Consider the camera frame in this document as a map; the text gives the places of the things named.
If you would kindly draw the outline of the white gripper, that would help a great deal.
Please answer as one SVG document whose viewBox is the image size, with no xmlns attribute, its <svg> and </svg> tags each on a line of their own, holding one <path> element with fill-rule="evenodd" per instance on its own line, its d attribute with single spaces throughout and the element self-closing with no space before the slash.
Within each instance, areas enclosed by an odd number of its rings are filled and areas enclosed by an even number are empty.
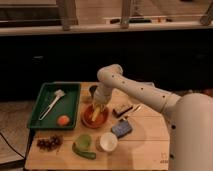
<svg viewBox="0 0 213 171">
<path fill-rule="evenodd" d="M 112 97 L 112 88 L 98 85 L 93 95 L 93 107 L 104 109 Z"/>
</svg>

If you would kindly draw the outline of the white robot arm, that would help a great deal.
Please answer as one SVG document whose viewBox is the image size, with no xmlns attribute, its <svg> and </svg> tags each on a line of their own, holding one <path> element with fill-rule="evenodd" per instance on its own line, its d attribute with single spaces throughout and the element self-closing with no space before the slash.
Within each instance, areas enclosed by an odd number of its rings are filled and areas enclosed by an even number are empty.
<svg viewBox="0 0 213 171">
<path fill-rule="evenodd" d="M 171 125 L 168 171 L 213 171 L 213 98 L 202 93 L 179 96 L 123 76 L 119 64 L 97 72 L 94 102 L 106 106 L 114 88 L 165 116 Z"/>
</svg>

